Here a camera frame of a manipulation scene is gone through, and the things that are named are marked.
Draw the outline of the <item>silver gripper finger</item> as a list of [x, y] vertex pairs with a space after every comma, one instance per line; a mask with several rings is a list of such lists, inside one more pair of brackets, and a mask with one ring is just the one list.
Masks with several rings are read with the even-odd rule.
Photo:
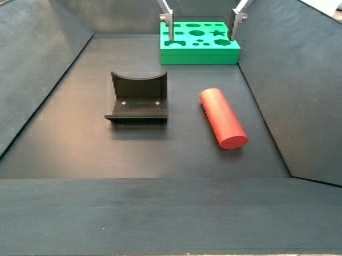
[[156, 0], [163, 13], [159, 15], [160, 20], [168, 26], [168, 40], [173, 40], [173, 11], [165, 0]]
[[246, 10], [251, 5], [252, 0], [240, 0], [236, 7], [231, 9], [230, 20], [230, 39], [235, 40], [235, 34], [239, 24], [247, 19]]

